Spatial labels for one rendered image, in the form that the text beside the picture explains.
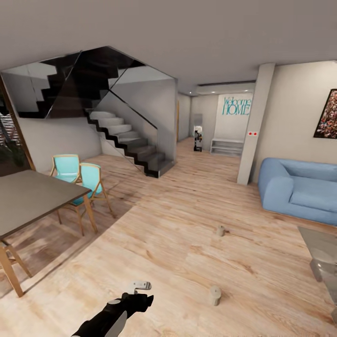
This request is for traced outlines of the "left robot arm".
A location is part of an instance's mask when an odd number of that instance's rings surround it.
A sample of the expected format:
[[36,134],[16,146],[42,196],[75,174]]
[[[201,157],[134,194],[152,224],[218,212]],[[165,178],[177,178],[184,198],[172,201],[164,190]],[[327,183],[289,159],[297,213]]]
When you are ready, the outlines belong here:
[[122,298],[112,300],[90,321],[85,321],[71,337],[118,337],[125,327],[127,318],[136,311],[146,312],[152,305],[154,295],[138,293],[139,290],[150,290],[151,282],[131,280],[128,293]]

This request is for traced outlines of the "pillar candle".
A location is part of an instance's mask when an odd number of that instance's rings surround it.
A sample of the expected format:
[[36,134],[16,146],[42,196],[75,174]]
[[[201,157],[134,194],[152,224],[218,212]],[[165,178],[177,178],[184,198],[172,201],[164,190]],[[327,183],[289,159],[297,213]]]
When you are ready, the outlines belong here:
[[219,225],[217,227],[217,235],[220,236],[220,237],[223,237],[224,236],[224,233],[225,233],[225,228],[223,225]]
[[220,291],[220,289],[217,286],[212,286],[210,288],[208,300],[215,307],[220,304],[221,291]]

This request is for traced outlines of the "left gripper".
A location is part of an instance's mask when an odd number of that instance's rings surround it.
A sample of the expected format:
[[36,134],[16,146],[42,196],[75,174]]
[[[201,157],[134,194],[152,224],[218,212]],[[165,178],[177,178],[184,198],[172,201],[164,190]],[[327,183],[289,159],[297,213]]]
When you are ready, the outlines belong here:
[[152,305],[152,302],[154,300],[154,295],[147,296],[147,294],[128,294],[123,293],[122,298],[128,298],[132,302],[132,314],[131,316],[136,312],[146,312],[148,307]]

